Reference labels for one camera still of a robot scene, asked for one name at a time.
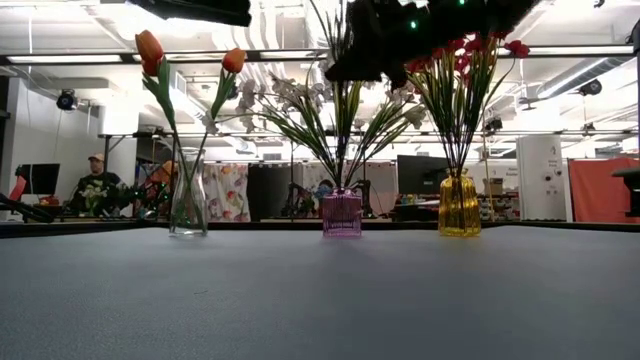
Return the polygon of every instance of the desk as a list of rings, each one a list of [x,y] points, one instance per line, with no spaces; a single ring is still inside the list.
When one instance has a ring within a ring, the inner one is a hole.
[[[638,359],[640,238],[500,227],[0,240],[5,359]]]

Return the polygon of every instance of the man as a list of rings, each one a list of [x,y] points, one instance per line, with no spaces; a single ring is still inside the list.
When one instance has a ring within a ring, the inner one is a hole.
[[[118,175],[104,171],[103,154],[89,156],[89,168],[91,174],[78,181],[71,208],[90,216],[111,214],[121,205],[119,195],[125,184]]]

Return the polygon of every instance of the clear glass vase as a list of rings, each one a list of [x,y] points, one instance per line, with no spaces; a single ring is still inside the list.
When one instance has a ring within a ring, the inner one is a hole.
[[[480,234],[480,210],[473,179],[451,174],[440,184],[438,230],[444,236],[471,237]]]
[[[173,236],[205,236],[207,234],[209,224],[202,184],[204,152],[205,150],[196,148],[182,148],[183,156],[177,156],[178,182],[173,193],[169,221],[169,232]]]
[[[322,229],[325,237],[362,235],[362,199],[349,189],[334,189],[322,199]]]

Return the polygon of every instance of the yellow glass vase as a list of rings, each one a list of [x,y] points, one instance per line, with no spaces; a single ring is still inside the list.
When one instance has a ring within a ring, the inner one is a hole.
[[[444,236],[471,237],[480,234],[480,211],[473,179],[451,174],[440,184],[438,231]]]

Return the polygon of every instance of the orange tulip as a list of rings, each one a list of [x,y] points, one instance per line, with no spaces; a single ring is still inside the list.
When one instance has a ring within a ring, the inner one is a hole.
[[[222,58],[222,67],[230,73],[239,73],[244,66],[244,57],[247,52],[238,48],[235,48],[224,55]]]
[[[136,47],[142,59],[142,70],[149,76],[158,75],[158,67],[164,57],[162,45],[153,34],[145,30],[136,35]]]

